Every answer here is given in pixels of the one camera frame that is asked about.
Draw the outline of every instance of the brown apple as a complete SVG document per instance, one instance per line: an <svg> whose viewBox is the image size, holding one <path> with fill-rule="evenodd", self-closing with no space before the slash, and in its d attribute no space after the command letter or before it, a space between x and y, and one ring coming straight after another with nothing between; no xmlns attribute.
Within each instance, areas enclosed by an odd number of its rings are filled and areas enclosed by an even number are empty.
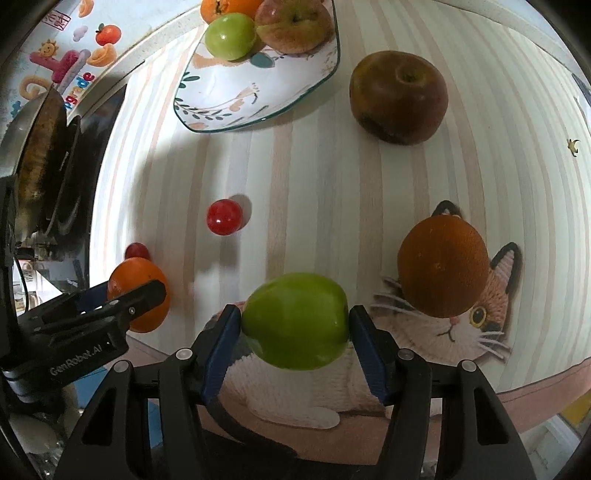
<svg viewBox="0 0 591 480"><path fill-rule="evenodd" d="M351 111L378 138L400 145L428 140L447 111L443 76L424 58L402 51L366 56L349 83Z"/></svg>

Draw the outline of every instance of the cable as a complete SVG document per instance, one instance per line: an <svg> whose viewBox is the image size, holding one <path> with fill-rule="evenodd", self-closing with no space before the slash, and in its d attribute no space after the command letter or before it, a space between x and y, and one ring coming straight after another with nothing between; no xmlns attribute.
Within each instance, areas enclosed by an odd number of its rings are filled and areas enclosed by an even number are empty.
<svg viewBox="0 0 591 480"><path fill-rule="evenodd" d="M14 261L17 263L18 272L21 274L22 289L25 293L25 312L29 311L29 291L27 290L27 282L25 281L25 275L22 273L21 263L18 261L17 256L14 256Z"/></svg>

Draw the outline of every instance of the tomato illustration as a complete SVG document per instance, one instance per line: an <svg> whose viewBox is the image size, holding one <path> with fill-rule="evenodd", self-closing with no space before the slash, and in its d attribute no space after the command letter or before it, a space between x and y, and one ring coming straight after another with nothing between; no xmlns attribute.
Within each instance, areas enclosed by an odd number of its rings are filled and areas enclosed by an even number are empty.
<svg viewBox="0 0 591 480"><path fill-rule="evenodd" d="M107 43L117 43L121 39L121 29L117 25L101 23L96 31L96 42L104 47Z"/></svg>

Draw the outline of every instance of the apple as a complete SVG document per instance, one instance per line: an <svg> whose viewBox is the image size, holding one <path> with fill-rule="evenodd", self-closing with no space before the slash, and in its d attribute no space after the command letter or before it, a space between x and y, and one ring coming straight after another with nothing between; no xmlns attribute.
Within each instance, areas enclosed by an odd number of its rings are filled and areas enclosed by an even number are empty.
<svg viewBox="0 0 591 480"><path fill-rule="evenodd" d="M401 51L366 56L349 83L351 111L378 138L400 145L433 136L447 111L443 76L424 58Z"/></svg>
<svg viewBox="0 0 591 480"><path fill-rule="evenodd" d="M101 23L96 31L96 42L104 47L107 43L115 44L121 39L121 29L117 25L105 25Z"/></svg>
<svg viewBox="0 0 591 480"><path fill-rule="evenodd" d="M247 15L233 13L220 17L205 32L205 46L214 57L237 60L256 42L255 23Z"/></svg>
<svg viewBox="0 0 591 480"><path fill-rule="evenodd" d="M347 346L347 297L338 283L322 275L285 274L249 297L242 331L252 351L275 367L320 368Z"/></svg>
<svg viewBox="0 0 591 480"><path fill-rule="evenodd" d="M319 0L265 0L256 11L256 32L280 53L304 53L332 31L332 19Z"/></svg>

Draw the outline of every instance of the cat ear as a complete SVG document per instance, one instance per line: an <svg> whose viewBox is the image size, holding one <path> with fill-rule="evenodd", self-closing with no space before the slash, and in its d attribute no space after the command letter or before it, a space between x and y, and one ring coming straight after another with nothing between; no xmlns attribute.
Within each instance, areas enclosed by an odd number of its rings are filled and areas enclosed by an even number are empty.
<svg viewBox="0 0 591 480"><path fill-rule="evenodd" d="M434 217L436 215L454 215L462 218L462 212L460 209L455 203L452 203L449 200L443 200L435 207L431 216Z"/></svg>
<svg viewBox="0 0 591 480"><path fill-rule="evenodd" d="M521 268L521 250L517 244L511 242L506 244L491 260L491 268L496 277L501 281L505 293L509 293L517 281L519 269Z"/></svg>

